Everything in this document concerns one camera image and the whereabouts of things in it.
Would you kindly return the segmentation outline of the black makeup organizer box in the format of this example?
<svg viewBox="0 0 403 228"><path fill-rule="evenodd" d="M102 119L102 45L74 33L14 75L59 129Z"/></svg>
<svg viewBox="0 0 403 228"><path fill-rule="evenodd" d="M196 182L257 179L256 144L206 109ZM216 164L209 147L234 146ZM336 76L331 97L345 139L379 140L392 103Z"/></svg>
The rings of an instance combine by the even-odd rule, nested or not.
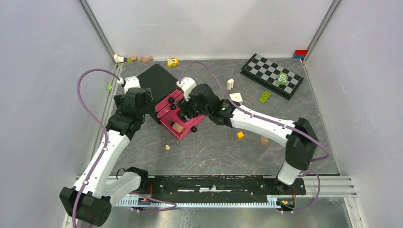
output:
<svg viewBox="0 0 403 228"><path fill-rule="evenodd" d="M176 82L178 81L171 73L159 64L154 64L152 67L141 73L138 77L141 88L150 88L154 100L153 111L150 116L158 123L161 124L160 119L157 118L155 106L165 96L170 94L175 89L178 89Z"/></svg>

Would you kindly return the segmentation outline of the white cube box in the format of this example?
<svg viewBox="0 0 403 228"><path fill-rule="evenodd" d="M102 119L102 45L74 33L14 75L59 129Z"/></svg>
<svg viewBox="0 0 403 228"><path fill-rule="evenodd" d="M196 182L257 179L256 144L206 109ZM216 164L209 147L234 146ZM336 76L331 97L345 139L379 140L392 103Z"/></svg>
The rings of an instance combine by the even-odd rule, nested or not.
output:
<svg viewBox="0 0 403 228"><path fill-rule="evenodd" d="M232 93L230 94L230 99L234 102L239 103L240 105L243 104L243 98L241 96L241 93Z"/></svg>

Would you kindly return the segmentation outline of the pink bottom drawer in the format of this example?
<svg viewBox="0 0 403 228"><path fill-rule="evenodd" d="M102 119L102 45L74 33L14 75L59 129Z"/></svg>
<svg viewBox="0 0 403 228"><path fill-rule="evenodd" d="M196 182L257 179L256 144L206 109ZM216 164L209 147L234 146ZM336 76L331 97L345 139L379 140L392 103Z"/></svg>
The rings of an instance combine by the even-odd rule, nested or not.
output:
<svg viewBox="0 0 403 228"><path fill-rule="evenodd" d="M189 133L195 133L198 130L197 125L204 119L203 115L188 119L181 114L178 108L163 109L158 112L157 117L160 118L160 122L172 132L179 141L184 139Z"/></svg>

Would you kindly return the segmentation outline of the foundation bottle beige cap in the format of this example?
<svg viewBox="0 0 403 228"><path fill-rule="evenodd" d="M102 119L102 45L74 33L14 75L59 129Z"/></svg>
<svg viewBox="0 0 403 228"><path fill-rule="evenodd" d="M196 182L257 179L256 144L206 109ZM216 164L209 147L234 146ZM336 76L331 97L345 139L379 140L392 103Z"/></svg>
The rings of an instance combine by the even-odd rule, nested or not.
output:
<svg viewBox="0 0 403 228"><path fill-rule="evenodd" d="M174 122L172 120L167 120L167 123L172 127L172 129L175 132L177 132L179 134L182 134L185 131L185 128L177 122Z"/></svg>

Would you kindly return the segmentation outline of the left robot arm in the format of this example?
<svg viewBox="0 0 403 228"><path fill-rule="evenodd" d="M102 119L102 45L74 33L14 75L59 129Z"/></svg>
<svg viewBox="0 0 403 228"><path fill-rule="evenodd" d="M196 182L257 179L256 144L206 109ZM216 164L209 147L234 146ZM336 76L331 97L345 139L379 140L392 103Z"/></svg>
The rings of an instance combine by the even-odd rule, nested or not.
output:
<svg viewBox="0 0 403 228"><path fill-rule="evenodd" d="M151 90L130 88L114 97L117 111L104 130L95 156L73 187L63 187L59 198L66 213L90 225L103 225L112 207L132 191L145 193L149 189L148 172L129 167L124 175L107 185L109 174L120 154L140 130L154 105Z"/></svg>

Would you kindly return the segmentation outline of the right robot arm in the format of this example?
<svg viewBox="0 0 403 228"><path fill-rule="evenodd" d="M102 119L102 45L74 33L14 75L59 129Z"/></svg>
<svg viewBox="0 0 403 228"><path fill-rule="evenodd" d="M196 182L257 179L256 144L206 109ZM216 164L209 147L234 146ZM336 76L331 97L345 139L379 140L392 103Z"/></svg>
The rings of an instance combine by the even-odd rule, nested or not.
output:
<svg viewBox="0 0 403 228"><path fill-rule="evenodd" d="M207 84L197 85L191 78L177 82L177 86L184 94L177 105L187 118L204 115L217 125L257 133L283 146L285 161L274 186L281 194L293 189L294 181L308 169L317 149L317 136L308 120L283 120L255 112L232 100L219 99Z"/></svg>

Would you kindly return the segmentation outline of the black compact case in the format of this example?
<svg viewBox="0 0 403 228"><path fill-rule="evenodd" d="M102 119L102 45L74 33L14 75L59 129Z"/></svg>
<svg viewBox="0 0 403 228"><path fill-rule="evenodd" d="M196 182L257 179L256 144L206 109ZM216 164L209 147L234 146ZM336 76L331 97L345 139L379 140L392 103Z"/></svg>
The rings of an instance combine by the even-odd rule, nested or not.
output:
<svg viewBox="0 0 403 228"><path fill-rule="evenodd" d="M183 123L185 123L185 122L187 122L188 121L188 119L182 114L182 113L177 113L177 116L178 116L178 118L183 122Z"/></svg>

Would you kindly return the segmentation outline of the pink top drawer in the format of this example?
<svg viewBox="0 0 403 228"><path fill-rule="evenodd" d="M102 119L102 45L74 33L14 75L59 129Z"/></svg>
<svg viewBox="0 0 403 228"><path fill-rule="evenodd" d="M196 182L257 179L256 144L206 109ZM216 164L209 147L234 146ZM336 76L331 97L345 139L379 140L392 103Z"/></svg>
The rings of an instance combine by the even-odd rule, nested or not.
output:
<svg viewBox="0 0 403 228"><path fill-rule="evenodd" d="M156 104L155 111L160 112L162 110L165 110L166 107L170 108L172 104L176 105L177 102L182 98L183 98L183 91L175 89L170 94L165 96L159 103Z"/></svg>

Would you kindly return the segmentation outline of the pink drawer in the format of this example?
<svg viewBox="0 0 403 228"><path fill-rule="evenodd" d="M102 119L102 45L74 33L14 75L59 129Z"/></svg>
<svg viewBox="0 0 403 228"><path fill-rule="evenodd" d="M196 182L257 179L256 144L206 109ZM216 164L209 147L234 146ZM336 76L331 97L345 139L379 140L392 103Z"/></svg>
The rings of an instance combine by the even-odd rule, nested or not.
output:
<svg viewBox="0 0 403 228"><path fill-rule="evenodd" d="M172 132L179 141L184 139L189 133L195 133L198 130L197 125L204 119L203 115L188 119L181 114L178 108L163 109L158 112L157 117L160 118L160 122Z"/></svg>
<svg viewBox="0 0 403 228"><path fill-rule="evenodd" d="M165 96L159 103L156 104L155 111L160 112L162 110L165 110L166 107L170 108L172 104L176 105L177 102L182 98L183 98L183 91L175 89L170 94Z"/></svg>
<svg viewBox="0 0 403 228"><path fill-rule="evenodd" d="M157 118L161 119L164 115L169 113L171 110L172 105L177 105L177 103L181 100L180 97L174 98L174 97L166 97L162 101L160 101L156 106L155 106L155 111L157 112Z"/></svg>

